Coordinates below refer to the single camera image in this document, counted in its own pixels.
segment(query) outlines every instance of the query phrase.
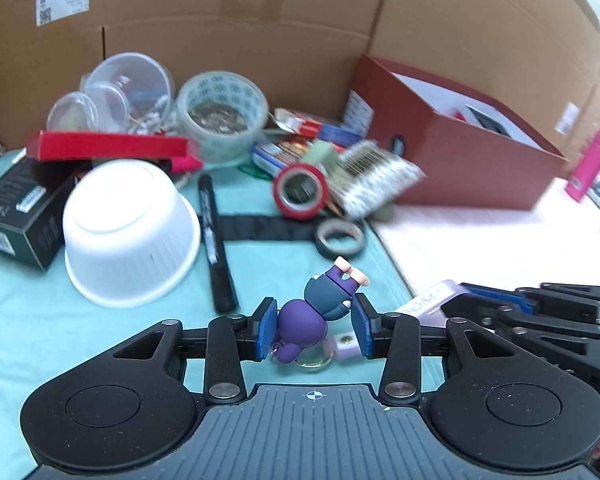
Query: black tape roll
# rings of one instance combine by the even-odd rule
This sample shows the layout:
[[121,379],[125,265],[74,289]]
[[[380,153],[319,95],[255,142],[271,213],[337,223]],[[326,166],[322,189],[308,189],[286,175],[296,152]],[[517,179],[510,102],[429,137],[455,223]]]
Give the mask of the black tape roll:
[[[349,236],[356,241],[352,248],[335,248],[329,244],[328,238]],[[362,252],[366,246],[365,232],[362,222],[352,222],[342,218],[327,218],[318,224],[315,229],[315,248],[328,260],[335,260],[338,256],[350,259]]]

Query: light blue tablecloth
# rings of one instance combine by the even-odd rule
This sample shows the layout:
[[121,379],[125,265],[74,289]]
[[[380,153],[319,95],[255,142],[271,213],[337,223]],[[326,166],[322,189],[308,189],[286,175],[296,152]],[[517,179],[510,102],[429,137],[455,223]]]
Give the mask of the light blue tablecloth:
[[[13,153],[0,160],[0,175]],[[233,168],[212,171],[220,214],[276,215],[270,183]],[[195,178],[182,191],[198,209]],[[231,242],[226,251],[245,314],[265,296],[282,305],[302,297],[306,280],[330,267],[309,242]],[[364,289],[379,312],[390,311],[410,294],[375,235],[356,266],[371,280]],[[20,432],[20,409],[40,384],[167,318],[199,328],[214,317],[208,267],[200,253],[177,288],[151,304],[115,310],[97,306],[73,287],[64,268],[64,251],[45,273],[0,255],[0,480],[20,480],[35,467]],[[349,319],[330,330],[350,330]],[[442,382],[440,360],[424,359],[423,389]],[[353,359],[332,363],[318,373],[270,360],[243,363],[247,388],[255,383],[371,383],[378,384],[384,360]],[[203,361],[189,362],[185,384],[202,388]]]

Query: upside-down white bowl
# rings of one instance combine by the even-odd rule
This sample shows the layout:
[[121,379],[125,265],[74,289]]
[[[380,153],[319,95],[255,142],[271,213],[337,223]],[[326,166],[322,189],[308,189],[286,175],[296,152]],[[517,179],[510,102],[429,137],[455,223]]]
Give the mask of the upside-down white bowl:
[[200,247],[198,216],[171,179],[141,160],[89,172],[62,218],[69,278],[94,303],[156,300],[186,275]]

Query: purple keychain figurine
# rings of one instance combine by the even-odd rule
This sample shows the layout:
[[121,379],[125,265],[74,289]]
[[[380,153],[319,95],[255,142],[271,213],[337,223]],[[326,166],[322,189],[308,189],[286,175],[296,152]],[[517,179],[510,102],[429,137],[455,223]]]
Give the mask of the purple keychain figurine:
[[[342,277],[348,274],[349,279]],[[278,312],[278,332],[271,347],[278,361],[295,361],[305,348],[327,335],[327,321],[345,317],[351,298],[368,278],[339,256],[333,267],[312,277],[304,288],[304,300],[287,301]]]

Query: metal screw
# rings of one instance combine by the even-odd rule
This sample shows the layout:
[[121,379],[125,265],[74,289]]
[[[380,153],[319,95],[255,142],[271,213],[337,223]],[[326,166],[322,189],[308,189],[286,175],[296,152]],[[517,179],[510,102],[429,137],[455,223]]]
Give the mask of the metal screw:
[[416,394],[416,387],[411,383],[403,383],[397,381],[395,383],[389,383],[384,387],[384,392],[395,399],[408,399]]
[[231,399],[239,393],[240,388],[233,383],[218,383],[209,388],[209,395],[216,399]]

